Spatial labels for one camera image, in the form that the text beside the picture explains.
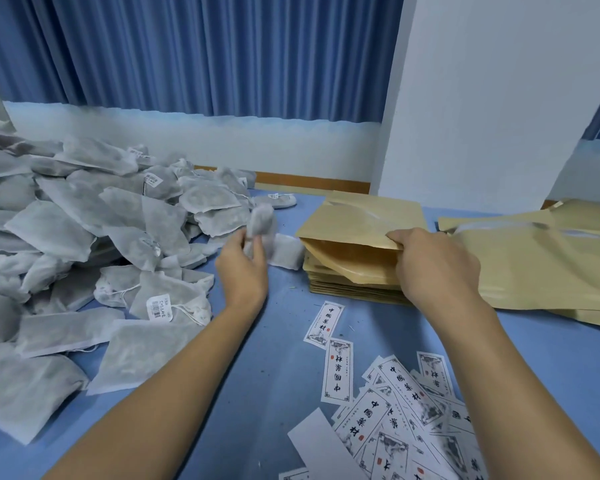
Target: white label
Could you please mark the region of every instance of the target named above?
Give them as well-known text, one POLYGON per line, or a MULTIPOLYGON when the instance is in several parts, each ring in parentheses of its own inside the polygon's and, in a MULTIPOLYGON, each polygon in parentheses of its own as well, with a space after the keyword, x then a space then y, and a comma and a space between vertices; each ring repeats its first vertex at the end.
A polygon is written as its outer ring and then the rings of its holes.
POLYGON ((156 188, 158 185, 163 183, 164 180, 153 173, 145 173, 144 181, 147 185, 151 185, 153 188, 156 188))
POLYGON ((170 322, 173 320, 171 312, 171 298, 168 294, 152 296, 146 301, 146 311, 149 320, 154 322, 170 322))

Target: blue table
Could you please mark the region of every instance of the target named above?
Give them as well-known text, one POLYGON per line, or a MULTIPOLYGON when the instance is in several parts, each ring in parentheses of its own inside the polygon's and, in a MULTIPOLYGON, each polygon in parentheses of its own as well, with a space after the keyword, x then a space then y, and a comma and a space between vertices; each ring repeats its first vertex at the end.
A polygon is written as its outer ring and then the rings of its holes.
MULTIPOLYGON (((281 233, 294 234, 323 199, 297 197, 296 207, 276 211, 281 233)), ((424 212, 431 230, 438 216, 478 215, 444 209, 424 212)), ((199 269, 214 272, 214 263, 199 269)), ((363 384, 360 375, 376 355, 394 353, 408 369, 417 369, 416 351, 445 354, 416 309, 312 294, 301 271, 270 267, 269 282, 265 309, 218 391, 181 479, 277 480, 279 472, 302 466, 288 431, 317 406, 327 417, 336 409, 320 402, 324 352, 303 342, 325 299, 346 305, 335 336, 355 343, 356 389, 363 384)), ((218 313, 224 306, 219 282, 209 299, 218 313)), ((92 302, 87 307, 97 305, 92 302)), ((600 452, 600 328, 540 311, 498 315, 531 368, 600 452)), ((76 353, 73 359, 93 378, 105 349, 101 346, 96 352, 76 353)), ((129 393, 72 397, 26 447, 0 432, 0 480, 40 478, 129 393)))

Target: person's left arm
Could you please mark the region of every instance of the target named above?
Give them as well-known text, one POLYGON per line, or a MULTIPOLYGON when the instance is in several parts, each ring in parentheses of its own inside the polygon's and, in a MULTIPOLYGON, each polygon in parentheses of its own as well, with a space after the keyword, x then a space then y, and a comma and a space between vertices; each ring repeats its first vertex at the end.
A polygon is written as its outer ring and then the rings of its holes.
POLYGON ((260 238, 253 260, 244 230, 216 259, 226 307, 160 371, 113 407, 44 480, 171 480, 189 450, 220 380, 267 296, 260 238))

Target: person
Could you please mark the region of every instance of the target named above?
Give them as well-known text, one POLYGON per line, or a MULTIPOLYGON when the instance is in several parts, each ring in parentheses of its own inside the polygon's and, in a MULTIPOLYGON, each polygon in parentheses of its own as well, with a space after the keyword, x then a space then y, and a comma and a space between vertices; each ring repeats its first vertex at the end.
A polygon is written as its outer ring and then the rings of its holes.
MULTIPOLYGON (((226 307, 142 386, 113 407, 44 476, 168 480, 176 475, 240 343, 264 304, 267 262, 236 233, 216 259, 226 307)), ((387 234, 402 245, 405 296, 439 335, 491 478, 600 479, 600 456, 525 363, 478 293, 480 263, 444 233, 387 234)))

